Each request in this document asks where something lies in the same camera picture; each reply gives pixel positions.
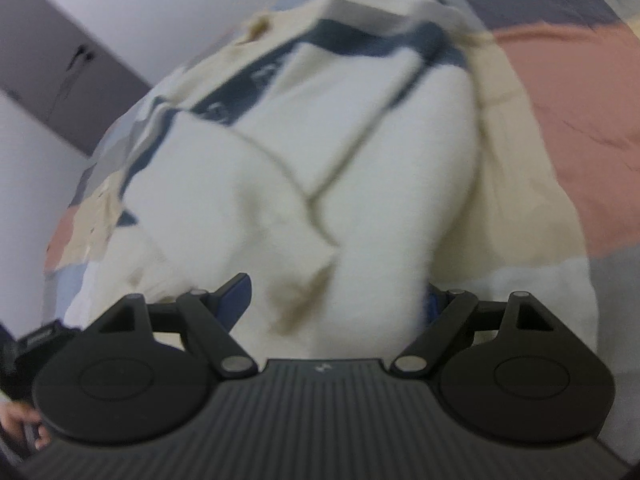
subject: silver screw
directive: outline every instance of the silver screw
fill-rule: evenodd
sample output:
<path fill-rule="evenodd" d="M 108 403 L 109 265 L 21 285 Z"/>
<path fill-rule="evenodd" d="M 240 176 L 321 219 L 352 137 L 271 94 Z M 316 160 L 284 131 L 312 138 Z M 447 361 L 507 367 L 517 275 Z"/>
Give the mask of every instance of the silver screw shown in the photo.
<path fill-rule="evenodd" d="M 254 362 L 243 355 L 231 355 L 222 359 L 222 369 L 230 374 L 245 372 L 254 365 Z"/>
<path fill-rule="evenodd" d="M 419 372 L 427 367 L 427 361 L 417 355 L 403 355 L 396 359 L 396 368 L 401 372 Z"/>

